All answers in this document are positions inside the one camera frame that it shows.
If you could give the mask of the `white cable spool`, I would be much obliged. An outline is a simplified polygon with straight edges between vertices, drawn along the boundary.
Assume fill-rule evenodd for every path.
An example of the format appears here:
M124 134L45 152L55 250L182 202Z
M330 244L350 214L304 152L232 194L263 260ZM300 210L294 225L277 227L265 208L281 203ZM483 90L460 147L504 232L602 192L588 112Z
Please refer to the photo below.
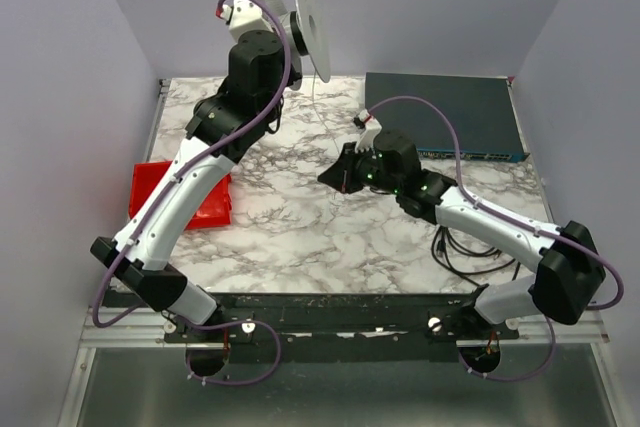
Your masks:
M283 0L262 0L276 14L285 30L299 34L306 44L306 55L314 73L324 83L331 79L331 62L328 35L324 28L322 9L317 0L294 0L290 10Z

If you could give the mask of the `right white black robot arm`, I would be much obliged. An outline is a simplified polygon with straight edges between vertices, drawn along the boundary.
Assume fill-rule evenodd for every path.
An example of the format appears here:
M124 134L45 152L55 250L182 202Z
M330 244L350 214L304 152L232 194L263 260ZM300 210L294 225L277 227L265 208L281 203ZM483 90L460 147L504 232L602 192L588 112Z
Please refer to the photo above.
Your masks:
M370 150L343 145L320 183L342 193L364 188L394 195L409 216L466 233L510 256L531 276L475 289L449 329L476 335L508 319L544 315L576 324L605 279L589 230L537 222L463 193L459 183L422 167L413 142L396 130L379 133Z

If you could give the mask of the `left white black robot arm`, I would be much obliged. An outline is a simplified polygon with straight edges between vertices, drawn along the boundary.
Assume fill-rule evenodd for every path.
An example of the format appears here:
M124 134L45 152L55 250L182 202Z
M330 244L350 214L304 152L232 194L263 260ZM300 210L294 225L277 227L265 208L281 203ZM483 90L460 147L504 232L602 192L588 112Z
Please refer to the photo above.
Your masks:
M217 93L199 101L170 167L137 214L91 254L148 307L194 325L215 315L216 300L169 257L208 194L265 134L280 127L283 93L298 81L287 35L251 30L229 52Z

